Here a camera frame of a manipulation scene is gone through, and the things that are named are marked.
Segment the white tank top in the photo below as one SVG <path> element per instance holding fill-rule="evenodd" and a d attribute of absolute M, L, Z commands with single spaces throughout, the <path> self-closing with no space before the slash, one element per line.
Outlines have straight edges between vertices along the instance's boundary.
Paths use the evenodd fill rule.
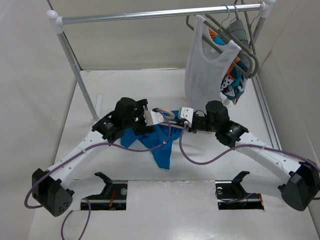
<path fill-rule="evenodd" d="M 207 102 L 220 101 L 221 82 L 241 50 L 232 40 L 224 46 L 215 44 L 210 37 L 208 26 L 204 24 L 205 20 L 200 15 L 195 16 L 193 43 L 184 76 L 187 100 L 192 108 L 202 111 L 206 110 Z M 222 54 L 204 41 L 203 35 L 219 47 Z"/>

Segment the metal rod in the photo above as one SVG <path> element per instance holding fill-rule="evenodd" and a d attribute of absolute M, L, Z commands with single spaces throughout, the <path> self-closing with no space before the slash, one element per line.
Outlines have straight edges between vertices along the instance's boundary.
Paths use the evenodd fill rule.
<path fill-rule="evenodd" d="M 253 35 L 252 35 L 252 36 L 253 36 L 253 42 L 254 42 L 254 43 L 256 43 L 257 38 L 258 38 L 258 36 L 259 36 L 259 34 L 260 34 L 260 32 L 261 32 L 261 29 L 262 29 L 265 21 L 266 21 L 266 18 L 264 18 L 264 17 L 259 17 L 259 20 L 258 20 L 258 22 L 257 22 L 257 24 L 256 24 L 256 26 L 255 26 L 255 29 L 254 29 L 254 32 L 253 32 Z"/>
<path fill-rule="evenodd" d="M 85 83 L 84 83 L 84 80 L 82 79 L 82 77 L 80 75 L 80 72 L 78 71 L 77 64 L 76 64 L 76 61 L 75 61 L 75 59 L 73 57 L 72 49 L 71 49 L 71 47 L 70 47 L 70 45 L 68 43 L 68 40 L 67 40 L 67 38 L 66 38 L 64 33 L 57 34 L 57 37 L 58 37 L 58 39 L 59 39 L 59 41 L 61 43 L 61 46 L 62 46 L 62 48 L 64 50 L 65 55 L 66 55 L 66 58 L 69 61 L 69 64 L 70 64 L 71 69 L 72 69 L 72 72 L 73 72 L 73 74 L 75 76 L 75 79 L 76 79 L 77 83 L 79 84 L 79 87 L 80 87 L 80 89 L 82 91 L 82 94 L 83 94 L 83 97 L 84 97 L 84 99 L 86 101 L 86 104 L 88 105 L 89 110 L 90 110 L 90 112 L 91 112 L 91 114 L 93 116 L 93 119 L 95 121 L 98 121 L 99 117 L 98 117 L 96 109 L 95 109 L 95 107 L 94 107 L 94 105 L 93 105 L 93 103 L 92 103 L 92 101 L 90 99 L 89 93 L 88 93 L 88 91 L 86 89 L 86 86 L 85 86 Z"/>
<path fill-rule="evenodd" d="M 232 12 L 244 12 L 244 11 L 257 11 L 260 10 L 261 5 L 258 4 L 245 4 L 238 5 L 236 8 L 234 5 L 227 6 L 229 11 Z M 227 13 L 228 9 L 225 6 L 213 6 L 213 7 L 198 7 L 198 8 L 186 8 L 186 9 L 173 9 L 163 11 L 145 11 L 145 12 L 133 12 L 122 14 L 108 14 L 108 15 L 96 15 L 96 16 L 79 16 L 79 17 L 63 17 L 63 25 L 67 24 L 84 24 L 94 22 L 105 21 L 117 21 L 117 20 L 132 20 L 132 19 L 149 19 L 149 18 L 162 18 L 162 17 L 174 17 L 174 16 L 187 16 L 187 15 L 201 15 L 201 14 L 220 14 Z"/>

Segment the clothes rack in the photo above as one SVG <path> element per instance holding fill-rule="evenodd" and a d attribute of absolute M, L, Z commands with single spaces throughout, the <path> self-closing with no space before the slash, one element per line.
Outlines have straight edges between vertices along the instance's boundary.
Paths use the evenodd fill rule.
<path fill-rule="evenodd" d="M 219 13 L 236 13 L 236 12 L 248 12 L 248 11 L 261 11 L 260 19 L 266 18 L 273 4 L 276 0 L 265 0 L 265 2 L 257 4 L 242 4 L 229 6 L 213 6 L 213 7 L 198 7 L 198 8 L 185 8 L 185 9 L 171 9 L 162 11 L 146 11 L 146 12 L 133 12 L 133 13 L 122 13 L 122 14 L 106 14 L 96 16 L 79 16 L 79 17 L 62 17 L 57 14 L 54 10 L 47 11 L 46 15 L 53 27 L 54 32 L 61 43 L 63 51 L 69 61 L 70 67 L 73 71 L 75 79 L 79 84 L 82 91 L 83 97 L 89 107 L 89 110 L 93 116 L 94 121 L 98 121 L 96 109 L 89 96 L 85 83 L 80 74 L 81 67 L 73 53 L 73 50 L 66 38 L 63 26 L 69 24 L 84 24 L 84 23 L 95 23 L 95 22 L 106 22 L 106 21 L 119 21 L 119 20 L 134 20 L 134 19 L 149 19 L 149 18 L 163 18 L 163 17 L 175 17 L 175 16 L 190 16 L 190 15 L 205 15 L 205 14 L 219 14 Z M 253 36 L 254 40 L 257 39 L 260 30 L 263 26 L 264 21 L 260 20 L 258 27 L 255 28 Z"/>

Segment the blue cloth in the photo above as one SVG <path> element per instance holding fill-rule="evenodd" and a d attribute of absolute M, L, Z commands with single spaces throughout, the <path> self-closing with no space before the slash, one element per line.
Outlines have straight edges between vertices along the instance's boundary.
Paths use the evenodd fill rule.
<path fill-rule="evenodd" d="M 175 115 L 175 119 L 172 121 L 179 121 L 178 112 L 172 111 Z M 132 129 L 126 130 L 124 136 L 121 138 L 121 145 L 128 148 L 135 140 L 139 140 L 145 147 L 151 149 L 167 139 L 169 128 L 167 126 L 155 125 L 155 132 L 136 136 Z M 180 128 L 171 128 L 171 135 L 168 142 L 161 147 L 151 151 L 153 158 L 161 169 L 170 169 L 170 156 L 172 151 L 172 143 L 174 140 L 177 140 L 181 135 L 182 129 Z"/>

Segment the horizontal metal bar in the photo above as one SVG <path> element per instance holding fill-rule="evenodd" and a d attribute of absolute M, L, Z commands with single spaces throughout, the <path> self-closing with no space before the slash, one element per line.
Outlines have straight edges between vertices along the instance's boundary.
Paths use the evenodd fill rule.
<path fill-rule="evenodd" d="M 84 24 L 95 23 L 105 21 L 117 21 L 117 20 L 132 20 L 132 19 L 149 19 L 149 18 L 162 18 L 162 17 L 174 17 L 174 16 L 187 16 L 187 15 L 202 15 L 202 14 L 220 14 L 232 12 L 244 12 L 244 11 L 260 11 L 261 4 L 244 4 L 231 6 L 212 6 L 212 7 L 198 7 L 198 8 L 186 8 L 186 9 L 173 9 L 163 11 L 145 11 L 145 12 L 133 12 L 122 14 L 108 14 L 108 15 L 96 15 L 96 16 L 79 16 L 79 17 L 63 17 L 63 25 L 67 24 Z"/>

